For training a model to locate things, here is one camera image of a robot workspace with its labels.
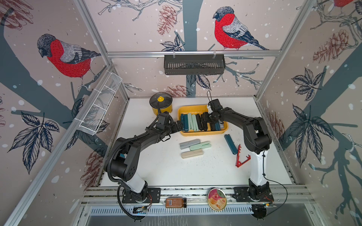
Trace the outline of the black pliers pair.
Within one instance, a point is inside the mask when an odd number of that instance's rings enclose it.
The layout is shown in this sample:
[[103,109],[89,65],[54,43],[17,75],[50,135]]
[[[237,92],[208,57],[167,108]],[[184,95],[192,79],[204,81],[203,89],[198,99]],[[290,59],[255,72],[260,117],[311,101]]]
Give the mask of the black pliers pair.
[[197,121],[197,125],[198,125],[198,129],[199,131],[203,131],[203,124],[202,124],[202,120],[201,120],[201,116],[200,114],[196,115],[196,121]]

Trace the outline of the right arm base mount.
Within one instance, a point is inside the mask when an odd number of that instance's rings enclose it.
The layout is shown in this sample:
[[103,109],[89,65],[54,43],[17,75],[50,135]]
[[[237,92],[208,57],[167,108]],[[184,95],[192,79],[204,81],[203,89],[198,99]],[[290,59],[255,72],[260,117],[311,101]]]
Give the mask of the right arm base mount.
[[274,202],[269,182],[257,186],[249,179],[248,186],[237,186],[233,190],[232,197],[237,202]]

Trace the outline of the dark teal pliers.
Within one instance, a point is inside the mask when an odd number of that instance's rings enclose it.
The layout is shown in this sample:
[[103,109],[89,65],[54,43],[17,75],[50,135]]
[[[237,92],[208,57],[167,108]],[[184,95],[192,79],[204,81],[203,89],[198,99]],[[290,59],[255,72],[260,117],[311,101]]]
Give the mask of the dark teal pliers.
[[229,146],[232,154],[233,154],[233,155],[237,155],[237,154],[238,154],[238,149],[237,149],[237,147],[235,146],[235,144],[234,144],[234,142],[233,142],[230,134],[225,134],[225,135],[224,135],[224,138],[225,138],[225,140],[226,140],[226,142],[227,142],[227,144],[228,144],[228,146]]
[[184,131],[188,132],[189,131],[189,120],[188,120],[188,115],[184,114],[183,115],[184,118]]
[[181,119],[181,122],[182,122],[182,124],[183,124],[183,129],[182,129],[182,131],[185,132],[186,124],[185,124],[184,114],[181,114],[181,115],[180,115],[180,119]]
[[220,131],[220,130],[221,130],[221,127],[220,127],[220,124],[219,124],[219,123],[215,123],[215,130],[216,130],[216,131]]

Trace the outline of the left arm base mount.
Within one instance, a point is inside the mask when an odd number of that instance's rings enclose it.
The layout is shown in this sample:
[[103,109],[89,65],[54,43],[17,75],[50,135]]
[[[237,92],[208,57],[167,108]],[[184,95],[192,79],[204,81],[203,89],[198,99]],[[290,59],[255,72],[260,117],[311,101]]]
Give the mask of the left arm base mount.
[[122,203],[159,203],[161,188],[148,187],[148,184],[145,184],[140,193],[136,193],[131,189],[126,188],[122,196]]

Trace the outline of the beige pruning pliers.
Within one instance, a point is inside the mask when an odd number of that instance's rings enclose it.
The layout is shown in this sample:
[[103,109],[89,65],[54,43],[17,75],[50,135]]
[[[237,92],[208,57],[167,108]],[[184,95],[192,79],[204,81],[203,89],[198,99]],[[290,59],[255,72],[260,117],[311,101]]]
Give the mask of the beige pruning pliers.
[[198,150],[194,150],[194,151],[183,152],[183,153],[181,153],[181,157],[183,159],[187,159],[187,158],[191,158],[191,157],[200,156],[203,154],[204,154],[204,151],[202,149],[198,149]]

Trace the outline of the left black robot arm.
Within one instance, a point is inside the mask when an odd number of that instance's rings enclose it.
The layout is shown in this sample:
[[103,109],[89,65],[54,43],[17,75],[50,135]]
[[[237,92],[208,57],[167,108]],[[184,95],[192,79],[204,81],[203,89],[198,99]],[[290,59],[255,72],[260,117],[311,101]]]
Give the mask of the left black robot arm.
[[110,181],[118,183],[139,202],[147,199],[148,184],[137,174],[141,152],[147,147],[165,142],[171,134],[184,129],[181,121],[174,121],[168,112],[159,114],[140,135],[116,140],[106,160],[104,171]]

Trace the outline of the dark teal pliers bottom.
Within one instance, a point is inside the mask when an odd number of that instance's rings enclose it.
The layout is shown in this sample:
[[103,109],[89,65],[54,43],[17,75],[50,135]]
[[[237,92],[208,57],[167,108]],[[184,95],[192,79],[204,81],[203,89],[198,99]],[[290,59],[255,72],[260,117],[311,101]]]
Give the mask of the dark teal pliers bottom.
[[189,131],[189,120],[188,120],[188,115],[184,114],[183,115],[184,118],[184,131],[188,132]]

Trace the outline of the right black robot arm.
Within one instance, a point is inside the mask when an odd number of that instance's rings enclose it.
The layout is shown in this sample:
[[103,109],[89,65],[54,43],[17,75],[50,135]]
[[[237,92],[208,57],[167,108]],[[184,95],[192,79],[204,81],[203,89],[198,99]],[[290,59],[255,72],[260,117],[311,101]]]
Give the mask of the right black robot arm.
[[251,199],[260,200],[270,188],[265,178],[265,160],[272,139],[264,119],[242,115],[229,107],[224,108],[218,99],[209,101],[207,109],[206,122],[228,122],[243,130],[244,144],[252,154],[248,192]]

